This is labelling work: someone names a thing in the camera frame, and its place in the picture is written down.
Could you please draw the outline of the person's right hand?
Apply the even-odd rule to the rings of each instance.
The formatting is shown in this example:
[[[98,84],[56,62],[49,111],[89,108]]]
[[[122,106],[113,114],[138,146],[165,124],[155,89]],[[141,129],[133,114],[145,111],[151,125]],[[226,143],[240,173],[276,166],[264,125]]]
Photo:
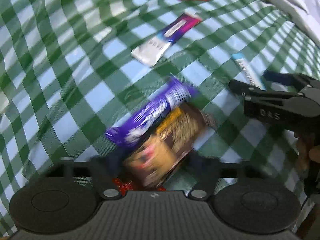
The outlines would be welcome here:
[[[309,170],[310,161],[319,163],[319,145],[315,143],[316,136],[314,134],[302,134],[295,132],[294,136],[297,138],[297,171],[301,176],[306,177]]]

